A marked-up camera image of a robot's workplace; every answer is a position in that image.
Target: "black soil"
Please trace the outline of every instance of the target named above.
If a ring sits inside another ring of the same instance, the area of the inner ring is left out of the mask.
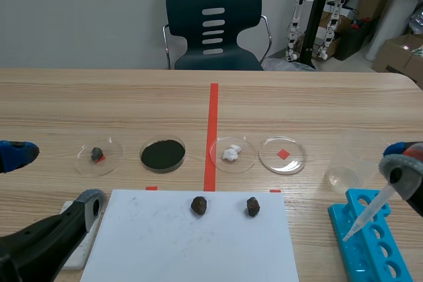
[[[185,149],[178,141],[162,140],[146,147],[141,154],[141,161],[149,168],[164,170],[176,166],[184,155]]]
[[[204,215],[204,213],[206,212],[206,209],[207,209],[206,199],[202,196],[197,196],[192,201],[191,208],[195,213],[197,213],[199,215]]]
[[[260,205],[255,197],[252,197],[247,200],[247,209],[249,210],[249,215],[254,217],[260,211]]]

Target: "blue test tube rack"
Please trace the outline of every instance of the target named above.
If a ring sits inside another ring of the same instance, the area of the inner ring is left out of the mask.
[[[351,229],[365,206],[379,193],[377,190],[349,189],[347,204],[334,204],[328,208],[338,245],[350,282],[412,282],[397,244],[385,217],[391,208],[385,204],[362,230],[348,241],[342,239]]]

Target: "white cotton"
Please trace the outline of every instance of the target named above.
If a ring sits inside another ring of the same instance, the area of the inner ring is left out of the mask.
[[[223,153],[222,159],[232,162],[232,161],[238,159],[238,153],[234,149],[227,149]]]
[[[237,153],[242,151],[242,148],[238,145],[231,145],[231,148],[234,149]]]

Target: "clear plastic cup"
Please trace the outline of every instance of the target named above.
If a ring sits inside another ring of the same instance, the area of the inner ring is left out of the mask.
[[[340,192],[348,188],[363,188],[378,171],[383,151],[388,145],[378,133],[345,131],[325,176]]]

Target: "gray wall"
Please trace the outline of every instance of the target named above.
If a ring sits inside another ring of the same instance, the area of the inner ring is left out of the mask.
[[[263,0],[274,35],[270,53],[286,46],[294,1]],[[165,68],[166,23],[165,0],[0,0],[0,67]],[[263,22],[239,44],[261,57]],[[175,61],[186,42],[172,37],[170,47]]]

